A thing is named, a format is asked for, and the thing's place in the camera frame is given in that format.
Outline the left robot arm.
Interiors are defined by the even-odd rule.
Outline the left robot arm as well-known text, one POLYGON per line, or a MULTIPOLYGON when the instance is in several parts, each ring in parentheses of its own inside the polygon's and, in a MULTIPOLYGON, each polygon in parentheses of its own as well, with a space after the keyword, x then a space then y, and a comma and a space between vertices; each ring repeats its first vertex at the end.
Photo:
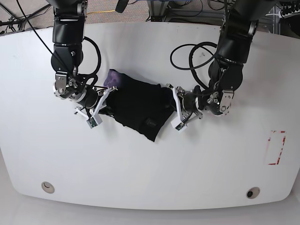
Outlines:
POLYGON ((184 129, 195 115, 202 119, 203 110, 214 115, 227 115, 232 105, 235 91, 243 81, 243 67, 256 33, 259 19, 264 17, 277 1, 275 0, 237 0, 230 7, 224 1, 225 17, 217 44, 201 42, 192 44, 189 53, 189 66, 193 78, 198 83, 192 91, 173 87, 172 94, 176 104, 177 116, 171 122, 173 128, 184 129), (194 53, 209 46, 215 53, 204 63, 194 66, 194 53))

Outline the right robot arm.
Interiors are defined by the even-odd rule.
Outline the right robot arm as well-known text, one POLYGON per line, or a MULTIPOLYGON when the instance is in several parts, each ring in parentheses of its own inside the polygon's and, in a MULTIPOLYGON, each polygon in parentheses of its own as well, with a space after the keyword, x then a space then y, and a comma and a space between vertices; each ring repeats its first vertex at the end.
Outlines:
POLYGON ((95 84, 102 59, 97 44, 84 35, 88 1, 51 0, 49 3, 53 6, 54 13, 51 57, 51 65, 55 71, 53 92, 58 98, 70 99, 81 105, 90 119, 90 111, 100 99, 95 84), (94 46, 98 59, 95 70, 89 74, 78 72, 83 61, 84 40, 94 46))

